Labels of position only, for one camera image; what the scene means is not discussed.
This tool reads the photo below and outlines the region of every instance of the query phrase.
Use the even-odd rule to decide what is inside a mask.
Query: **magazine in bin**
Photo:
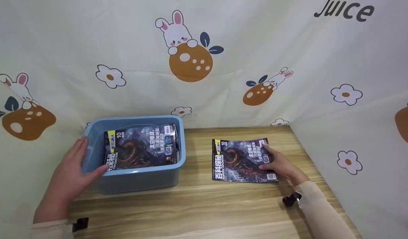
[[[108,130],[104,137],[108,171],[177,163],[174,124]]]
[[[277,182],[275,172],[259,169],[259,165],[270,163],[272,160],[262,147],[267,144],[267,138],[249,141],[213,139],[213,180]]]

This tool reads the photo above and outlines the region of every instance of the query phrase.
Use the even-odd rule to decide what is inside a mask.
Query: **wood grain surface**
[[[70,207],[70,220],[90,218],[89,228],[75,233],[75,238],[312,238],[297,205],[285,208],[282,203],[282,198],[293,192],[286,180],[257,184],[211,179],[211,139],[262,137],[267,137],[271,147],[284,153],[319,186],[360,238],[288,126],[189,129],[185,137],[187,159],[177,186],[116,195],[88,190]]]

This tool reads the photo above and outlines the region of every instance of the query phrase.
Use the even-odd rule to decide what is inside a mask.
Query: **beige sleeve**
[[[315,238],[356,238],[315,183],[307,181],[296,186],[294,190],[302,195],[298,206],[306,216]]]
[[[31,239],[73,239],[72,224],[68,219],[33,224]]]

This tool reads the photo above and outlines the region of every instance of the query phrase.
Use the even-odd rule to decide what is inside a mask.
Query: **storage box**
[[[104,165],[104,131],[173,123],[178,137],[178,162],[172,165],[107,171],[95,181],[102,194],[118,194],[149,189],[173,187],[178,183],[180,167],[186,160],[185,134],[182,119],[175,115],[145,117],[100,118],[89,124],[84,135],[89,140],[81,162],[83,173]]]

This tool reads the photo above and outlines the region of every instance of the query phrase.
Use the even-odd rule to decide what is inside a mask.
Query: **backdrop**
[[[0,238],[88,122],[167,114],[290,124],[364,238],[408,238],[408,1],[0,0]]]

